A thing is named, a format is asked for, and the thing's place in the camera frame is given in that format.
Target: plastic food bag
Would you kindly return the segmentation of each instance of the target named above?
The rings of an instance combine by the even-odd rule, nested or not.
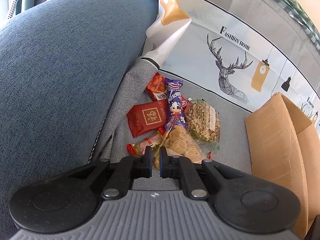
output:
[[[127,150],[131,155],[144,155],[146,146],[151,146],[152,149],[156,149],[162,142],[162,136],[164,135],[164,129],[159,128],[157,131],[152,133],[149,137],[144,138],[138,143],[130,143],[127,145]]]
[[[169,156],[180,155],[188,157],[193,163],[201,163],[203,159],[206,159],[206,156],[188,131],[182,126],[174,124],[175,122],[176,120],[171,123],[162,143],[159,145],[158,151],[154,155],[154,164],[157,169],[159,169],[159,149],[161,146],[167,148]]]
[[[190,101],[185,111],[188,131],[197,143],[219,150],[220,117],[203,99]]]

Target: cartoon cow on wrapper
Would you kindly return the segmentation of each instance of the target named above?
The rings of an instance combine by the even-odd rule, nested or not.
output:
[[[181,104],[178,102],[172,102],[170,104],[170,112],[174,115],[178,115],[181,113]]]

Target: cardboard box flap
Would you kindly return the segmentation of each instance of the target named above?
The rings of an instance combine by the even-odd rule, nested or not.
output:
[[[320,140],[313,124],[298,135],[308,185],[308,220],[320,214]]]
[[[293,102],[291,102],[285,95],[276,93],[272,97],[279,96],[282,97],[282,100],[287,107],[296,134],[300,133],[302,130],[312,124],[312,121],[301,111],[301,109],[297,107]]]
[[[293,102],[281,95],[297,133],[308,187],[308,220],[320,214],[320,140],[312,121]]]
[[[275,94],[246,118],[245,125],[252,174],[284,186],[297,195],[301,212],[294,232],[304,238],[308,226],[308,189],[296,130],[307,128],[309,121],[301,113],[286,97]]]

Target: red snack bag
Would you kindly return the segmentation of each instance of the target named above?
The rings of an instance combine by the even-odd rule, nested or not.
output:
[[[127,114],[132,137],[163,127],[167,122],[166,111],[166,99],[133,106]]]
[[[167,99],[167,85],[164,83],[164,76],[162,76],[160,73],[156,73],[150,80],[145,91],[153,101]],[[181,107],[183,111],[185,111],[188,101],[183,96],[181,96],[181,101]]]

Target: deer illustration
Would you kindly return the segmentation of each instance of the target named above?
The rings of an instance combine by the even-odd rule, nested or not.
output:
[[[223,63],[222,63],[222,58],[220,56],[220,52],[222,47],[217,51],[216,48],[214,48],[214,42],[218,39],[217,38],[211,41],[211,43],[209,43],[209,34],[207,35],[207,43],[208,43],[208,47],[210,52],[214,55],[214,57],[217,59],[216,60],[216,65],[219,68],[220,72],[219,72],[219,86],[220,86],[220,90],[224,93],[226,93],[229,96],[232,96],[233,98],[243,102],[243,103],[247,103],[249,100],[246,96],[245,93],[241,92],[240,90],[238,90],[237,88],[235,88],[233,85],[230,84],[229,80],[228,80],[228,75],[231,75],[235,72],[235,69],[246,69],[247,67],[249,67],[253,61],[251,61],[248,65],[248,59],[247,59],[247,54],[246,52],[244,52],[244,56],[245,56],[245,60],[243,63],[239,64],[239,57],[237,59],[236,63],[232,63],[230,64],[229,67],[224,67]]]

